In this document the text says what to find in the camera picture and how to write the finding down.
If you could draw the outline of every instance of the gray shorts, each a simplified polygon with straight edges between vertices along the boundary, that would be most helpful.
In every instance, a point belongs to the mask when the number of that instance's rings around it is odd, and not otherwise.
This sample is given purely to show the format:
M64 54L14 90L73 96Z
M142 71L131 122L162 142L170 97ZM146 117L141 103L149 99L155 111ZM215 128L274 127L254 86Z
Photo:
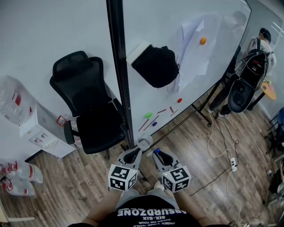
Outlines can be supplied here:
M163 199L166 202L173 205L173 207L175 209L179 209L176 200L174 198L170 197L169 195L165 194L165 192L160 188L156 188L156 189L148 191L147 195L158 196L161 199ZM132 189L132 188L130 190L126 191L126 192L123 192L115 209L117 210L119 207L121 207L127 201L132 200L132 199L137 198L137 197L140 197L140 196L145 196L145 195L140 195L137 190Z

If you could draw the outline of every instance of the black backpack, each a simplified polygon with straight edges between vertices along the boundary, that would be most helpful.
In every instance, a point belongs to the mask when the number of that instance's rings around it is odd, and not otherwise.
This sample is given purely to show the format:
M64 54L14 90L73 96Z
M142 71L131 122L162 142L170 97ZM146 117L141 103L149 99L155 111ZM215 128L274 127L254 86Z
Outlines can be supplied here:
M266 76L270 54L260 49L260 39L257 38L256 49L242 59L236 70L240 78L233 83L228 97L228 106L233 112L240 113L249 106L255 91L260 88Z

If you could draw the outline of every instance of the green magnet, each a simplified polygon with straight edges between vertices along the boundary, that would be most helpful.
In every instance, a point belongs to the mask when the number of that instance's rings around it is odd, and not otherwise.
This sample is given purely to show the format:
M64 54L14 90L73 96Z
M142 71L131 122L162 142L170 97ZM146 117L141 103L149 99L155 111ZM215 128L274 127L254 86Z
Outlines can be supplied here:
M152 112L148 112L148 113L146 113L145 117L150 118L152 116L152 114L153 114Z

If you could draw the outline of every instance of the person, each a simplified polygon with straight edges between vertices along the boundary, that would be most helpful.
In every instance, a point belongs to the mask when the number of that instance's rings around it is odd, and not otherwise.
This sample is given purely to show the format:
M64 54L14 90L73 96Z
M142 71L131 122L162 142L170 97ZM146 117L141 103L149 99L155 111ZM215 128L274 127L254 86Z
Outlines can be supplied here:
M280 162L280 169L273 175L273 180L269 186L269 192L284 196L284 177L283 177L283 160Z
M172 194L158 181L145 196L134 189L126 192L111 189L81 223L69 227L154 225L227 226L208 218L184 190Z
M272 48L270 46L271 43L271 34L266 28L261 28L259 31L259 36L257 37L260 39L260 49L264 51L268 57L268 70L266 73L266 77L270 77L272 75L273 69L276 65L276 57L274 52L272 51ZM247 50L244 52L243 58L246 57L246 55L253 49L256 49L257 44L257 38L253 38L249 45ZM212 113L215 109L221 105L228 94L230 93L231 87L233 83L239 79L240 75L232 74L229 80L227 81L224 88L220 91L220 93L214 98L214 100L210 103L208 111L209 113ZM231 109L229 108L228 104L223 105L221 110L218 113L219 117L227 116L231 112Z

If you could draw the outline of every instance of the white box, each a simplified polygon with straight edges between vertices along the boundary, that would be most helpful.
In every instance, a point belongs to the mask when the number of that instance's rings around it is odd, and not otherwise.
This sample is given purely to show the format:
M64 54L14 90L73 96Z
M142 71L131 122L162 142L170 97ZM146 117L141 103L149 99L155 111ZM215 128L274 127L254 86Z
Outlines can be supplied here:
M39 104L33 105L28 121L20 125L20 137L62 158L74 151L75 146L67 144L63 127L56 123L56 116L47 112Z
M108 185L120 191L128 191L137 180L138 171L119 165L111 164L108 173Z
M189 186L191 175L186 166L162 173L162 184L172 192L178 192Z

